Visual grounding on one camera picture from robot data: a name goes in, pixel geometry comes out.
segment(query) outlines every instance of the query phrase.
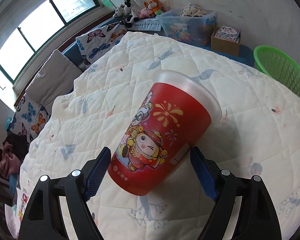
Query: pink fabric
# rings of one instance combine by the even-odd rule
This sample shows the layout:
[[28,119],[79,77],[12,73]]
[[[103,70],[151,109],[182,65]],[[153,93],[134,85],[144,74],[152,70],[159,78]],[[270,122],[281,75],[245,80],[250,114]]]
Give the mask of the pink fabric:
[[0,173],[8,179],[13,173],[20,172],[21,161],[13,154],[13,146],[6,142],[2,150],[2,161],[0,161]]

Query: plastic storage bin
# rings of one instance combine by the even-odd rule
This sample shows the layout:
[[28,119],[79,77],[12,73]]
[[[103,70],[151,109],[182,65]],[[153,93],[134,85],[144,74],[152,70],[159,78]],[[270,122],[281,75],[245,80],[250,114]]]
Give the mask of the plastic storage bin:
[[216,27],[217,13],[206,10],[208,15],[203,17],[181,17],[182,12],[183,9],[174,9],[157,16],[167,37],[194,46],[209,44]]
[[253,52],[256,68],[300,97],[300,65],[281,50],[258,46]]

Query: cup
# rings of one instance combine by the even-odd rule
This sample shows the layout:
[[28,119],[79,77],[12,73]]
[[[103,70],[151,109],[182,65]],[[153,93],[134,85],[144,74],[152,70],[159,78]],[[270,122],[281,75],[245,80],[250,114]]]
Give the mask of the cup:
[[108,167],[119,187],[139,196],[157,186],[221,118],[218,101],[192,78],[163,70],[153,81]]

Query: bed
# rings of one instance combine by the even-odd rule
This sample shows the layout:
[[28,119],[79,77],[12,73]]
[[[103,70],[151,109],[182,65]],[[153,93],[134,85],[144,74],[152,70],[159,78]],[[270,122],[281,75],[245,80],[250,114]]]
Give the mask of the bed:
[[[172,69],[193,77],[217,98],[222,118],[197,142],[221,169],[265,182],[282,238],[300,226],[300,98],[259,71],[170,38],[128,32],[58,97],[52,116],[30,145],[20,171],[23,208],[38,179],[64,177],[116,149],[152,86],[153,74]],[[213,207],[186,155],[147,196],[119,188],[106,174],[88,207],[105,240],[197,239]],[[237,202],[224,239],[230,239]],[[66,201],[61,208],[70,239],[76,235]]]

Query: green plastic basket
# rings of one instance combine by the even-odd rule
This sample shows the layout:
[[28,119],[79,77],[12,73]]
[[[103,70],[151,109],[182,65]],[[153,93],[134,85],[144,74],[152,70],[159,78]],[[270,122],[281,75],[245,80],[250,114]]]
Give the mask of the green plastic basket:
[[279,81],[300,97],[300,65],[271,46],[258,46],[253,55],[259,71]]

